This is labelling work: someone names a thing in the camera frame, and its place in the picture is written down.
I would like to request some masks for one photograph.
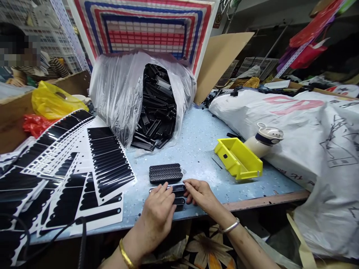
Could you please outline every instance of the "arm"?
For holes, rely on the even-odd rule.
[[[140,218],[123,238],[123,248],[136,268],[141,265],[141,259],[151,253],[171,230],[176,205],[173,205],[173,188],[167,189],[167,186],[167,182],[163,186],[160,184],[150,192]],[[127,269],[119,247],[99,269]]]
[[[56,73],[59,77],[67,77],[70,75],[67,68],[62,65],[57,58],[53,59],[53,65],[55,66]]]
[[[237,221],[217,200],[206,181],[188,179],[184,183],[188,204],[198,204],[223,229]],[[241,224],[227,233],[227,236],[247,269],[279,269]]]

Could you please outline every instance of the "yellow plastic bag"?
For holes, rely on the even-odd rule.
[[[89,111],[88,107],[79,99],[59,87],[43,81],[33,91],[31,102],[35,113],[49,120],[60,119],[81,108]]]

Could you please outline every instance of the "striped shirt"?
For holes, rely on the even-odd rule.
[[[57,79],[60,77],[66,77],[69,75],[69,72],[65,66],[63,66],[59,60],[55,57],[50,56],[49,61],[49,69],[47,70],[48,74],[44,76],[38,76],[36,75],[36,71],[33,67],[13,67],[16,70],[24,72],[27,76],[31,77],[36,84],[38,84],[41,80],[51,80],[51,79]]]

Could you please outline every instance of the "white thermos bottle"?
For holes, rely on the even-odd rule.
[[[273,145],[283,140],[283,131],[275,127],[267,127],[264,123],[257,123],[259,127],[258,133],[250,137],[244,144],[258,158],[270,152]]]

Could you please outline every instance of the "right hand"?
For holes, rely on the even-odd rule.
[[[187,197],[187,204],[191,202],[194,205],[198,204],[210,216],[219,208],[223,207],[216,196],[214,196],[206,181],[186,179],[183,182],[187,189],[184,194],[184,196]]]
[[[227,228],[235,223],[236,218],[214,196],[206,181],[186,179],[183,181],[187,190],[187,204],[198,204],[215,222],[222,228]]]

